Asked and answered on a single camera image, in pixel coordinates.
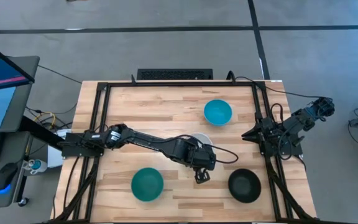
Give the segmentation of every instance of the black bowl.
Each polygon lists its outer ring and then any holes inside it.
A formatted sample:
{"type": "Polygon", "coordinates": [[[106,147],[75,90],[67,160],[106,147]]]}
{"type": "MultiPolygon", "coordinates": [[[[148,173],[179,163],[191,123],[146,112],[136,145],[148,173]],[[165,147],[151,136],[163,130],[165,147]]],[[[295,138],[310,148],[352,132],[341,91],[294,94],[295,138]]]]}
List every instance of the black bowl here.
{"type": "Polygon", "coordinates": [[[255,173],[247,169],[238,169],[229,177],[229,190],[238,201],[251,203],[258,199],[262,187],[255,173]]]}

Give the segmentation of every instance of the desk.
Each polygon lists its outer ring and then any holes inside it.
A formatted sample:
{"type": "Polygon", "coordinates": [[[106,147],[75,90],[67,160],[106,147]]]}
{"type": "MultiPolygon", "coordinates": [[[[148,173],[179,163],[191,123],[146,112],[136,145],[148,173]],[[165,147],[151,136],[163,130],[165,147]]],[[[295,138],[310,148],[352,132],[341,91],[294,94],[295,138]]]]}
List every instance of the desk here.
{"type": "MultiPolygon", "coordinates": [[[[11,57],[10,60],[16,63],[30,76],[35,77],[35,72],[40,60],[38,56],[11,57]]],[[[0,133],[5,134],[0,155],[0,170],[5,164],[18,162],[20,158],[24,157],[27,145],[31,146],[33,136],[51,145],[63,140],[23,116],[31,86],[32,85],[23,85],[16,87],[4,120],[2,121],[0,133]]],[[[0,207],[6,207],[12,202],[20,202],[26,178],[24,170],[20,169],[11,182],[11,189],[5,194],[0,194],[0,207]]]]}
{"type": "MultiPolygon", "coordinates": [[[[82,84],[72,128],[75,133],[89,128],[96,85],[97,82],[82,84]]],[[[266,85],[284,90],[281,82],[266,82],[266,85]]],[[[270,104],[283,105],[284,116],[289,117],[286,96],[272,91],[267,93],[270,104]]],[[[98,110],[99,120],[102,104],[98,110]]],[[[275,221],[264,158],[259,154],[258,145],[241,140],[241,134],[254,127],[254,112],[252,91],[246,86],[113,87],[107,125],[125,123],[130,128],[162,138],[205,133],[213,144],[236,152],[239,160],[234,164],[217,163],[215,170],[209,172],[211,180],[197,185],[192,169],[174,163],[157,152],[135,145],[126,145],[114,151],[105,150],[99,164],[91,222],[275,221]],[[225,126],[212,126],[203,117],[204,105],[215,98],[224,99],[232,106],[232,120],[225,126]],[[156,168],[164,178],[163,193],[154,202],[140,202],[131,193],[132,176],[143,167],[156,168]],[[227,189],[229,175],[238,168],[254,171],[262,183],[262,193],[254,203],[236,201],[227,189]]],[[[279,119],[278,112],[278,108],[273,111],[276,119],[279,119]]],[[[225,152],[215,153],[219,160],[232,159],[225,152]]],[[[74,160],[68,158],[63,163],[55,200],[57,214],[62,212],[74,160]]],[[[68,202],[78,188],[81,164],[82,158],[73,172],[68,202]]],[[[296,159],[290,159],[283,161],[283,168],[289,191],[307,213],[315,216],[303,165],[296,159]]],[[[87,197],[88,194],[84,194],[81,201],[80,218],[84,217],[87,197]]],[[[285,207],[279,191],[278,199],[284,217],[285,207]]]]}

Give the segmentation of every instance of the computer mouse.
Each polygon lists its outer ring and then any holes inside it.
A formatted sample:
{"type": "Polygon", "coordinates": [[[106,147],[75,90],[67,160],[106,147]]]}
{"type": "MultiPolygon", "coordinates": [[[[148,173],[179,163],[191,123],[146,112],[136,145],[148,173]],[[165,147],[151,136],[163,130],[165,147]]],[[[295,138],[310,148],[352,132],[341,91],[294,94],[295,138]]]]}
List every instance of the computer mouse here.
{"type": "Polygon", "coordinates": [[[10,162],[0,170],[0,190],[4,190],[11,183],[17,172],[17,164],[10,162]]]}

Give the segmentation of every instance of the bowl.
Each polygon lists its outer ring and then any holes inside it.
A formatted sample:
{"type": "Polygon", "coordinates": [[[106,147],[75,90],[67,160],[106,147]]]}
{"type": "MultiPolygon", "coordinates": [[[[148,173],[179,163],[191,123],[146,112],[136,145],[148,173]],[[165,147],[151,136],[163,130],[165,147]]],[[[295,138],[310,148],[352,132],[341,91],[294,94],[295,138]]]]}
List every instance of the bowl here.
{"type": "Polygon", "coordinates": [[[254,202],[258,199],[261,190],[260,180],[251,170],[238,169],[229,177],[230,194],[239,202],[254,202]]]}
{"type": "Polygon", "coordinates": [[[151,202],[158,198],[163,186],[161,173],[150,167],[137,171],[131,182],[132,193],[143,202],[151,202]]]}
{"type": "Polygon", "coordinates": [[[204,116],[211,124],[222,126],[230,121],[232,110],[224,100],[211,100],[204,107],[204,116]]]}

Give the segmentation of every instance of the green bowl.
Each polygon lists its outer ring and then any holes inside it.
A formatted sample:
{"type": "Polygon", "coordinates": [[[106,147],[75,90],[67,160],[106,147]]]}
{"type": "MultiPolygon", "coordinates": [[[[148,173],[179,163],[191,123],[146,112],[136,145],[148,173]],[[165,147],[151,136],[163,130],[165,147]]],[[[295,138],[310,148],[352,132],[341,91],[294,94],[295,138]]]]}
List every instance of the green bowl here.
{"type": "Polygon", "coordinates": [[[143,202],[151,202],[160,196],[164,182],[160,172],[153,168],[143,168],[132,178],[131,190],[143,202]]]}

